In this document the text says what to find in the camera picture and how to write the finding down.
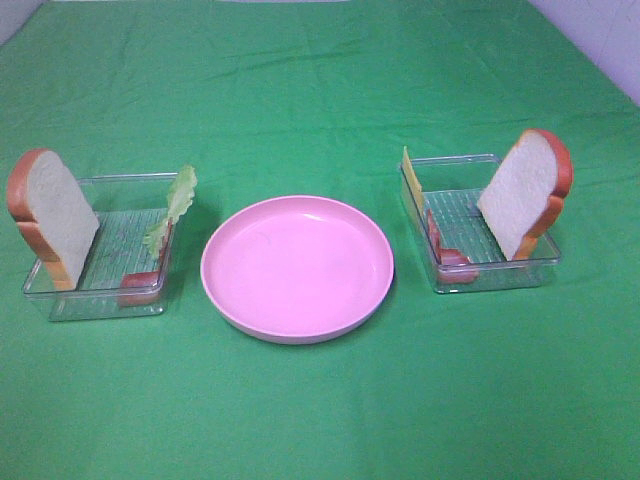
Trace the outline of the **clear plastic tray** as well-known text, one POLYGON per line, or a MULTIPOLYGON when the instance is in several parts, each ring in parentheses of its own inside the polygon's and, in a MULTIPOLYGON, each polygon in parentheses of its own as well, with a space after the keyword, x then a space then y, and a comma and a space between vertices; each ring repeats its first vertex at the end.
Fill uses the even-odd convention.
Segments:
POLYGON ((118 306, 122 277, 158 268, 143 244, 149 227, 167 211, 166 196, 176 177, 171 173, 119 174, 78 181, 99 219, 99 229, 74 290, 59 291, 41 260, 29 272, 22 292, 51 322, 115 319, 159 315, 167 305, 167 285, 174 233, 169 240, 167 270, 161 297, 150 305, 118 306))
POLYGON ((422 261, 433 290, 440 294, 534 288, 554 279, 560 251, 548 233, 539 239, 532 256, 507 261, 481 212, 476 206, 484 187, 499 167, 495 154, 412 158, 421 183, 424 210, 419 213, 399 166, 401 194, 414 228, 422 261), (479 276, 469 284, 442 284, 436 279, 436 260, 427 233, 426 211, 432 210, 445 248, 455 248, 468 256, 479 276))

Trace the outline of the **yellow cheese slice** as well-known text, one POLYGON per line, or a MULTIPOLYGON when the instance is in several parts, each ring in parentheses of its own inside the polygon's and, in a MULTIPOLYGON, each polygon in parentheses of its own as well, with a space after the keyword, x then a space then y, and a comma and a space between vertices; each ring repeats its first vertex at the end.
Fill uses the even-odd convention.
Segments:
POLYGON ((416 209, 419 213, 422 213, 424 210, 424 196, 422 194, 422 186, 415 174, 407 146, 403 147, 401 169, 404 173, 407 185, 409 187, 409 192, 416 205, 416 209))

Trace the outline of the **green tablecloth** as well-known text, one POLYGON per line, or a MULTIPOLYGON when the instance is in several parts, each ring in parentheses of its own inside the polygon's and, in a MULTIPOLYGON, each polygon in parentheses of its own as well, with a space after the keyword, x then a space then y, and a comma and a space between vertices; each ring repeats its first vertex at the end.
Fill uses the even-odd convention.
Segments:
POLYGON ((635 479, 639 111, 525 1, 52 2, 1 50, 1 171, 195 167, 156 317, 51 323, 1 217, 5 479, 635 479), (438 295, 398 163, 558 135, 554 281, 438 295), (274 345, 199 278, 235 211, 307 193, 385 231, 393 287, 344 337, 274 345))

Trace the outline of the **left clear plastic tray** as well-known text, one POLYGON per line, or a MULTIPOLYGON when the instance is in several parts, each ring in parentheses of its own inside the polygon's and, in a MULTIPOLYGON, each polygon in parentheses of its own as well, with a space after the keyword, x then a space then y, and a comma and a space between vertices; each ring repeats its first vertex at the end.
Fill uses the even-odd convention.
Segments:
POLYGON ((169 240, 167 270, 161 297, 150 305, 118 306, 122 277, 158 268, 143 244, 149 227, 167 211, 166 196, 176 177, 171 173, 119 174, 78 181, 99 219, 99 229, 74 290, 59 291, 41 260, 29 272, 22 292, 51 322, 115 319, 159 315, 167 305, 167 285, 174 233, 169 240))

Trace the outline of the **right clear plastic tray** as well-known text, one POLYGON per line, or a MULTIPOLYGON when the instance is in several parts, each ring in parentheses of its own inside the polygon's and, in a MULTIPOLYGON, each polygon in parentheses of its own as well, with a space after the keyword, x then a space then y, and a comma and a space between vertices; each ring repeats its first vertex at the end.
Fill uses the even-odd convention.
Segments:
POLYGON ((539 239, 532 256, 507 261, 481 212, 476 206, 484 187, 499 167, 495 154, 412 158, 421 183, 424 210, 419 213, 399 166, 401 194, 414 228, 422 261, 433 290, 440 294, 534 288, 554 279, 560 251, 548 233, 539 239), (479 276, 469 284, 442 284, 436 279, 436 260, 427 233, 426 211, 432 210, 445 248, 455 248, 468 256, 479 276))

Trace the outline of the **pink round plate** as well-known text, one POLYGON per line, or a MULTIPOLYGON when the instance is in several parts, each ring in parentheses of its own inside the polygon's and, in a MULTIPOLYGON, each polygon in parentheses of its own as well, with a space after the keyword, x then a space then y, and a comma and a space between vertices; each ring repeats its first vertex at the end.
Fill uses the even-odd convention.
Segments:
POLYGON ((237 329, 281 344, 337 338, 384 301, 394 255, 381 228, 331 198, 293 195, 227 219, 201 257, 203 288, 237 329))

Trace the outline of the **bacon strip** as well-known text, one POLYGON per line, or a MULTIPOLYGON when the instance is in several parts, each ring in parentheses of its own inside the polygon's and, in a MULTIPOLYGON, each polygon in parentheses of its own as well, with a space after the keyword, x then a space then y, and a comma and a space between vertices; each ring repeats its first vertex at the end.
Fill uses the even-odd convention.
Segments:
POLYGON ((436 260, 436 279, 442 284, 469 284, 476 280, 476 269, 464 269, 471 264, 468 256, 455 248, 445 248, 441 234, 431 209, 426 211, 427 233, 436 260))
POLYGON ((167 257, 169 240, 172 234, 173 224, 170 220, 153 227, 145 237, 149 240, 150 247, 157 247, 158 268, 152 271, 128 273, 122 277, 118 295, 118 306, 137 307, 150 305, 156 302, 162 295, 167 270, 167 257))

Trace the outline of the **toast bread slice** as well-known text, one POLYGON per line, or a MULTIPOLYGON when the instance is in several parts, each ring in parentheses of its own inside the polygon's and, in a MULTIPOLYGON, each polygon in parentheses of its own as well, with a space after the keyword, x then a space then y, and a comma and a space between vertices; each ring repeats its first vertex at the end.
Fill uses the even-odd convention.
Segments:
POLYGON ((99 220, 60 156, 46 148, 22 155, 9 175, 7 208, 54 288, 77 287, 99 220))
POLYGON ((506 260, 531 256, 562 212, 572 182, 564 143, 547 130, 525 130, 477 202, 506 260))

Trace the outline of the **green lettuce leaf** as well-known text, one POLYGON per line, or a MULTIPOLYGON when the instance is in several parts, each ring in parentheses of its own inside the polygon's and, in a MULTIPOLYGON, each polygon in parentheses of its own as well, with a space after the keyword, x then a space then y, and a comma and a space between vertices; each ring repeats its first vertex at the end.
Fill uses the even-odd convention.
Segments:
POLYGON ((147 229, 143 238, 143 244, 154 260, 160 257, 164 249, 169 227, 175 225, 192 205, 197 183, 194 167, 186 164, 169 186, 166 196, 167 212, 161 220, 147 229))

